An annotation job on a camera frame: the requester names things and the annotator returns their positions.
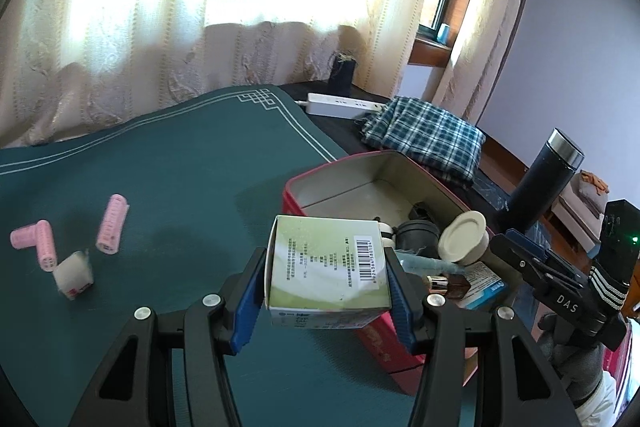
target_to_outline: barcode number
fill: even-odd
[[[376,263],[373,258],[373,242],[370,237],[356,236],[358,275],[361,281],[376,281]]]

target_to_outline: silver thermos lid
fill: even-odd
[[[554,129],[546,144],[574,170],[577,170],[584,160],[584,153],[580,148],[559,129]]]

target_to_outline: red storage box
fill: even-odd
[[[406,156],[377,151],[347,156],[290,179],[284,189],[283,212],[295,216],[373,219],[392,227],[408,220],[412,206],[426,201],[436,219],[450,223],[469,210],[436,178]],[[487,251],[482,261],[510,288],[519,274]],[[410,355],[396,337],[389,313],[356,330],[362,343],[407,394],[415,394],[425,357]],[[465,383],[477,367],[468,349]]]

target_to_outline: power socket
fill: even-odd
[[[310,92],[306,99],[307,114],[348,118],[350,120],[356,120],[370,112],[379,112],[383,107],[385,107],[383,103],[314,92]]]

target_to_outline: gloved hand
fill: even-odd
[[[560,376],[574,407],[579,407],[593,394],[602,380],[604,346],[601,343],[592,347],[556,344],[554,330],[557,320],[555,313],[543,315],[540,319],[538,327],[543,333],[538,346]]]

